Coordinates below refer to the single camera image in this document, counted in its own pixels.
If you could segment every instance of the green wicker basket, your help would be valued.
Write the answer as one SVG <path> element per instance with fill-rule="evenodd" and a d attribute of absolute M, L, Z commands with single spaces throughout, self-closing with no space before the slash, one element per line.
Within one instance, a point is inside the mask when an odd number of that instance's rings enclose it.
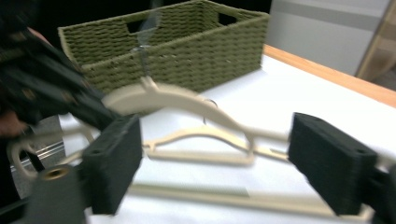
<path fill-rule="evenodd" d="M 269 15 L 206 0 L 159 7 L 161 21 L 146 49 L 156 82 L 205 91 L 261 67 Z M 144 75 L 137 36 L 128 24 L 145 20 L 151 10 L 60 27 L 66 55 L 101 91 L 133 84 Z M 235 18 L 223 25 L 220 16 Z"/>

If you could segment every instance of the white table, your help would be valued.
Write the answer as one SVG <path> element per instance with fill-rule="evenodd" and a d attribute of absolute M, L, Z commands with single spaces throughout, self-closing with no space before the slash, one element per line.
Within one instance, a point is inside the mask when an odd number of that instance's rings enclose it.
<path fill-rule="evenodd" d="M 359 93 L 312 76 L 268 56 L 263 69 L 202 93 L 237 121 L 260 129 L 288 134 L 293 112 L 325 119 L 367 146 L 396 158 L 396 109 Z M 61 117 L 64 128 L 78 125 Z M 202 125 L 202 118 L 164 109 L 142 118 L 144 139 L 164 136 L 181 128 Z M 82 138 L 65 138 L 66 152 L 86 146 Z M 287 151 L 287 143 L 262 142 Z M 215 140 L 189 139 L 173 147 L 196 149 L 219 147 Z M 243 188 L 265 193 L 316 197 L 292 165 L 258 158 L 251 167 L 224 167 L 142 160 L 135 182 Z M 362 223 L 338 218 L 301 216 L 268 210 L 209 203 L 194 203 L 127 194 L 115 217 L 90 217 L 99 223 Z"/>

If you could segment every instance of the basket handle hole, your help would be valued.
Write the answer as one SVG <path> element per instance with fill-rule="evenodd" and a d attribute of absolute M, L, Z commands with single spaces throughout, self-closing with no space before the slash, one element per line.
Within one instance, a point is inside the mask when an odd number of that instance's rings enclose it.
<path fill-rule="evenodd" d="M 145 20 L 131 21 L 131 22 L 126 23 L 129 33 L 134 34 L 134 33 L 141 31 L 140 28 L 142 27 L 143 22 L 145 22 Z"/>
<path fill-rule="evenodd" d="M 237 21 L 236 17 L 219 13 L 219 23 L 221 25 L 230 25 L 236 23 L 236 21 Z"/>

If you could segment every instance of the beige plastic hanger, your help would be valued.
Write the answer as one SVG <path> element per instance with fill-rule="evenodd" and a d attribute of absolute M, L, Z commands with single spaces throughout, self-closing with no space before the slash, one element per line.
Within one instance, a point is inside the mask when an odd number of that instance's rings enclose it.
<path fill-rule="evenodd" d="M 160 143 L 168 143 L 169 141 L 167 140 L 170 139 L 177 140 L 191 136 L 213 137 L 231 146 L 237 147 L 238 149 L 244 149 L 246 156 L 235 156 L 231 153 L 230 155 L 226 155 L 224 153 L 158 151 L 155 150 L 155 146 L 159 145 L 158 143 L 154 144 L 154 142 L 150 141 L 145 142 L 144 144 L 148 146 L 148 156 L 155 159 L 249 165 L 254 162 L 255 158 L 255 138 L 264 136 L 280 140 L 287 139 L 287 136 L 282 134 L 257 132 L 250 129 L 236 122 L 216 106 L 206 102 L 205 98 L 200 97 L 198 93 L 172 85 L 157 85 L 149 76 L 141 77 L 141 85 L 126 86 L 111 92 L 104 97 L 103 103 L 107 108 L 122 115 L 129 115 L 151 109 L 173 107 L 210 119 L 226 129 L 243 133 L 247 139 L 247 143 L 244 143 L 231 134 L 219 129 L 207 127 L 180 131 L 180 133 L 175 133 L 175 135 L 170 136 L 170 138 L 163 139 L 165 141 L 160 141 Z"/>
<path fill-rule="evenodd" d="M 337 217 L 319 197 L 249 192 L 247 189 L 175 186 L 134 182 L 128 189 L 133 195 L 185 200 L 200 203 L 239 206 L 250 209 L 272 210 L 314 217 L 337 218 L 340 221 L 367 221 L 373 209 L 363 206 L 359 216 Z"/>
<path fill-rule="evenodd" d="M 218 105 L 216 102 L 213 100 L 208 100 L 208 102 L 212 102 L 216 107 Z M 143 148 L 145 149 L 146 154 L 148 155 L 149 158 L 151 159 L 168 159 L 168 160 L 176 160 L 178 155 L 180 155 L 180 152 L 178 151 L 172 151 L 172 152 L 166 152 L 166 153 L 161 153 L 161 151 L 157 151 L 158 146 L 163 146 L 172 142 L 176 142 L 177 140 L 189 138 L 189 137 L 210 137 L 210 138 L 215 138 L 218 139 L 229 146 L 235 147 L 236 149 L 240 149 L 242 151 L 247 151 L 248 150 L 248 144 L 241 140 L 239 137 L 237 137 L 235 134 L 229 133 L 225 130 L 222 130 L 220 128 L 213 128 L 208 125 L 206 125 L 206 119 L 204 118 L 203 120 L 204 125 L 200 127 L 195 127 L 195 128 L 189 128 L 189 129 L 181 129 L 178 130 L 174 133 L 170 133 L 162 138 L 157 138 L 157 139 L 151 139 L 151 140 L 145 140 L 143 142 Z M 273 150 L 267 147 L 259 147 L 256 146 L 254 148 L 254 154 L 271 158 L 271 159 L 276 159 L 280 161 L 287 161 L 288 160 L 288 155 L 284 152 Z"/>

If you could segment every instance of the white wall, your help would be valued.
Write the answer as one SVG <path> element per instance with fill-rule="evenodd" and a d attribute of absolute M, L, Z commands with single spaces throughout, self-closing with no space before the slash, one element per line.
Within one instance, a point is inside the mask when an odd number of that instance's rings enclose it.
<path fill-rule="evenodd" d="M 355 75 L 389 0 L 273 0 L 266 43 Z"/>

